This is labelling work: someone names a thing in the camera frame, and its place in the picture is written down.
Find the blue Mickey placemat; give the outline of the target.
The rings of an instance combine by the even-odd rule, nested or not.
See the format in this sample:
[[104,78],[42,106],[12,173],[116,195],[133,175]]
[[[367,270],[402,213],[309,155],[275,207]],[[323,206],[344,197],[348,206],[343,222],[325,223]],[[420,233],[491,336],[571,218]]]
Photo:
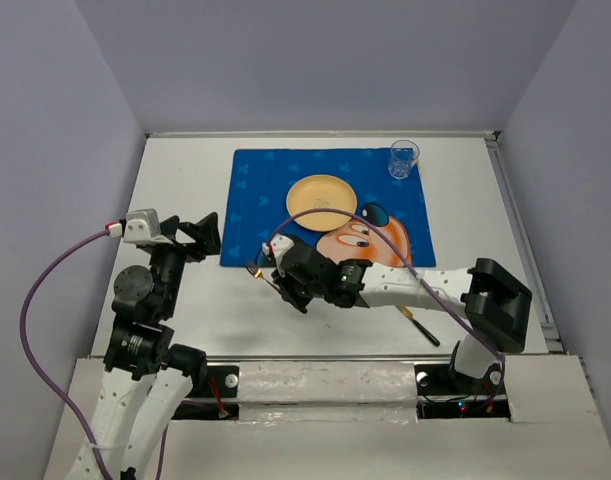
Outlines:
[[347,182],[357,195],[356,219],[330,232],[314,232],[296,222],[283,228],[339,262],[367,259],[398,267],[404,254],[415,267],[436,266],[420,175],[413,169],[403,180],[390,176],[387,148],[238,150],[224,220],[220,263],[241,267],[263,264],[260,251],[274,229],[288,218],[286,196],[299,180],[331,175]]

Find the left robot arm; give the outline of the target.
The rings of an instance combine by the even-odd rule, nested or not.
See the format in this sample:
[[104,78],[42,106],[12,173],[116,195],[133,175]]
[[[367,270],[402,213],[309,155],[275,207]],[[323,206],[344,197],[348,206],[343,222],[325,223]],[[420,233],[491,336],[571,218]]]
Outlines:
[[81,446],[70,479],[140,479],[175,410],[206,383],[204,351],[175,344],[166,326],[177,303],[186,264],[221,251],[218,216],[196,223],[153,209],[128,213],[120,224],[126,244],[149,263],[115,278],[115,314],[103,358],[101,389],[91,420],[93,438]]

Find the gold fork black handle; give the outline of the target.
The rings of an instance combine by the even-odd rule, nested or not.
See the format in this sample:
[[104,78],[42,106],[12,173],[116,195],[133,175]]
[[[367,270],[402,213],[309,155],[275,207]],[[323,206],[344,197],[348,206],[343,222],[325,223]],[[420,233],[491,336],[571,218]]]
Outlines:
[[262,269],[254,261],[247,261],[245,263],[245,269],[255,279],[264,281],[274,291],[276,291],[277,293],[280,292],[280,288],[273,281],[264,276]]

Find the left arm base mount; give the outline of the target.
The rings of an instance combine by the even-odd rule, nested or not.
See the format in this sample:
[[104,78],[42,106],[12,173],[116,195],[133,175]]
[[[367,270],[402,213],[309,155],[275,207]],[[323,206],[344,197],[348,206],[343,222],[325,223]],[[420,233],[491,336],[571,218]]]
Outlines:
[[207,377],[199,387],[193,387],[181,401],[173,420],[226,421],[237,420],[239,404],[239,364],[209,364]]

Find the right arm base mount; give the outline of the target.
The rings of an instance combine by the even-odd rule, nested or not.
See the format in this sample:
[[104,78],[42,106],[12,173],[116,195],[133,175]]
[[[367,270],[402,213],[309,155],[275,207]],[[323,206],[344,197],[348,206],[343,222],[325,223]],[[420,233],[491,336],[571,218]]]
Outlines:
[[498,371],[492,372],[492,379],[472,380],[452,374],[447,364],[421,363],[415,365],[415,374],[420,420],[511,417]]

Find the gold knife black handle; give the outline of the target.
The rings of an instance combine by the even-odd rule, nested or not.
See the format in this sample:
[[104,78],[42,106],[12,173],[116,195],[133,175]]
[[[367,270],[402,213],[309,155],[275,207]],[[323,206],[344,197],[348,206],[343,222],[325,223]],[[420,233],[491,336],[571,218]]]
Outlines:
[[397,306],[397,310],[421,333],[421,335],[430,342],[434,347],[441,345],[440,340],[433,335],[425,326],[423,326],[413,315],[413,313],[405,306]]

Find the clear plastic cup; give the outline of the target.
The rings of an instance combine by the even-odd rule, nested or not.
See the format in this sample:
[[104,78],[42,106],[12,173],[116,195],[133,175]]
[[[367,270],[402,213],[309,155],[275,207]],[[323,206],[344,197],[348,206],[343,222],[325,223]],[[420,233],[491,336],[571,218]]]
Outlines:
[[406,179],[420,157],[419,146],[411,140],[396,140],[390,147],[388,172],[397,180]]

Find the yellow plate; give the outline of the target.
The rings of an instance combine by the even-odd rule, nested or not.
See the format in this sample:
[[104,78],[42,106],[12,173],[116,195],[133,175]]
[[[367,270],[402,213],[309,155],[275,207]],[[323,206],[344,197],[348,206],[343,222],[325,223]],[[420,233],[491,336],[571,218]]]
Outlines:
[[[311,209],[334,209],[353,214],[357,195],[344,180],[331,175],[311,175],[297,181],[288,191],[286,208],[290,216]],[[310,231],[330,232],[345,225],[349,217],[331,212],[303,215],[295,222]]]

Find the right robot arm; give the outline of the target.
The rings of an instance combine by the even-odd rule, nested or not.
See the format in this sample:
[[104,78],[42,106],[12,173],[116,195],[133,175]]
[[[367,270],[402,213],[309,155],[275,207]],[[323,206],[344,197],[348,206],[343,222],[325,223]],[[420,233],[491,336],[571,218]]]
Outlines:
[[492,259],[447,271],[358,259],[336,263],[284,235],[262,251],[275,264],[272,281],[281,298],[300,312],[320,298],[342,309],[404,306],[449,315],[466,332],[445,368],[455,391],[499,393],[506,355],[525,348],[532,292]]

